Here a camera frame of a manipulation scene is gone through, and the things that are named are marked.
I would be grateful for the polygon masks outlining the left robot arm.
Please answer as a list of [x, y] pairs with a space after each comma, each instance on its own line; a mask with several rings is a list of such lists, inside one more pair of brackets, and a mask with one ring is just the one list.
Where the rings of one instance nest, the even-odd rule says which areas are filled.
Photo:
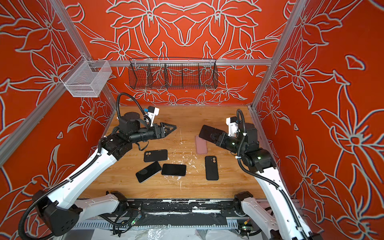
[[103, 214], [111, 214], [123, 205], [124, 197], [112, 192], [103, 197], [79, 200], [82, 192], [106, 169], [119, 161], [133, 145], [149, 140], [166, 138], [177, 126], [167, 123], [155, 124], [154, 114], [128, 112], [117, 114], [119, 125], [113, 132], [99, 140], [96, 151], [72, 174], [47, 191], [38, 191], [32, 204], [22, 215], [18, 234], [23, 240], [31, 240], [25, 225], [33, 210], [49, 228], [51, 233], [44, 240], [59, 237], [69, 232], [78, 222]]

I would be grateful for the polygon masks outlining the black smartphone picked up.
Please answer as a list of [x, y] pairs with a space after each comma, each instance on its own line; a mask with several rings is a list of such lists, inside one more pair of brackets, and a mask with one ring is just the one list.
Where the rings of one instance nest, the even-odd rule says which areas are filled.
[[203, 140], [216, 144], [219, 136], [221, 136], [223, 133], [225, 133], [223, 130], [203, 125], [199, 133], [199, 137]]

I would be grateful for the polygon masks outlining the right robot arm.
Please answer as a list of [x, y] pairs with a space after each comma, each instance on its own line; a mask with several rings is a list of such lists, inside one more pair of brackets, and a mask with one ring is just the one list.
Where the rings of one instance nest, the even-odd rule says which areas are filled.
[[259, 227], [266, 240], [320, 240], [301, 217], [282, 182], [272, 155], [260, 147], [258, 130], [253, 124], [230, 123], [229, 132], [203, 126], [200, 138], [235, 155], [239, 167], [261, 186], [271, 212], [261, 207], [249, 192], [235, 196], [240, 212]]

